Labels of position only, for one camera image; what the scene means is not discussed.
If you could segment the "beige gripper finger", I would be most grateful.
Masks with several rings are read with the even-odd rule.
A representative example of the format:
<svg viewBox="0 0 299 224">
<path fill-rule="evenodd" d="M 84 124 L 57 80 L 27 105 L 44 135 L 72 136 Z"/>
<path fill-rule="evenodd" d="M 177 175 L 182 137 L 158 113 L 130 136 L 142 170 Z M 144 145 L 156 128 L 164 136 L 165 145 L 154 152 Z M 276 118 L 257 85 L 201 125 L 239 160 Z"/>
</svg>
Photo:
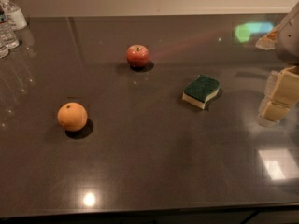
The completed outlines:
<svg viewBox="0 0 299 224">
<path fill-rule="evenodd" d="M 273 120 L 280 122 L 299 102 L 298 66 L 288 67 L 279 72 L 278 81 L 270 98 L 278 106 L 274 110 Z"/>
<path fill-rule="evenodd" d="M 278 106 L 270 98 L 278 81 L 278 75 L 279 72 L 272 70 L 265 84 L 264 98 L 261 100 L 257 115 L 257 123 L 263 127 L 272 127 L 278 123 L 277 120 L 273 120 L 274 110 Z"/>
</svg>

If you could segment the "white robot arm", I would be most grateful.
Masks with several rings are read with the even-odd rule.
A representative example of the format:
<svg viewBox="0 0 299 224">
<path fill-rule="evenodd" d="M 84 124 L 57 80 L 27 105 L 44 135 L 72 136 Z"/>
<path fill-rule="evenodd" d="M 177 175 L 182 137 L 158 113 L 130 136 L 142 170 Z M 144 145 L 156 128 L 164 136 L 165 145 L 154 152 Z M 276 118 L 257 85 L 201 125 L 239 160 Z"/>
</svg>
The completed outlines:
<svg viewBox="0 0 299 224">
<path fill-rule="evenodd" d="M 257 122 L 261 126 L 272 127 L 299 102 L 299 2 L 279 25 L 257 41 L 256 47 L 273 49 L 278 58 L 288 65 L 281 71 L 270 73 L 258 109 Z"/>
</svg>

